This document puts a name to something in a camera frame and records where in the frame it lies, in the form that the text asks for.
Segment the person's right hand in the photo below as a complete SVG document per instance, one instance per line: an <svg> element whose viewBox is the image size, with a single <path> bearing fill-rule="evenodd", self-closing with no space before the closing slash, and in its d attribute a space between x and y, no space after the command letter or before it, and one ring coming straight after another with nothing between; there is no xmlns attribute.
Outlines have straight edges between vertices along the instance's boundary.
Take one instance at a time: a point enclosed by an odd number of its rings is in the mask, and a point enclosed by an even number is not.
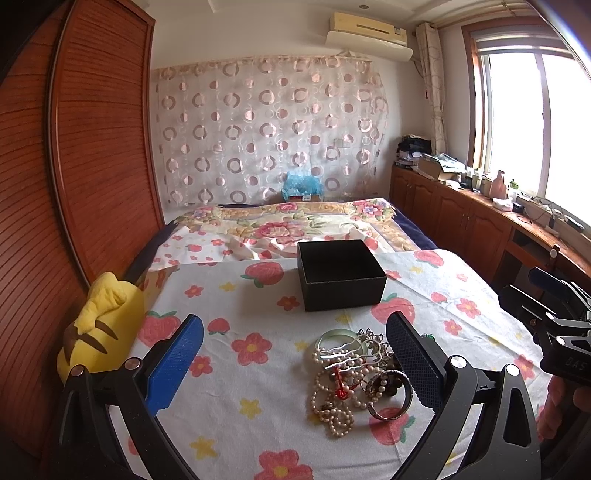
<svg viewBox="0 0 591 480"><path fill-rule="evenodd" d="M569 393L565 380L553 376L548 384L544 408L537 420L537 433L540 440L551 440L555 437L562 424L568 400L571 400L572 404L582 412L591 412L591 389L589 387L578 387Z"/></svg>

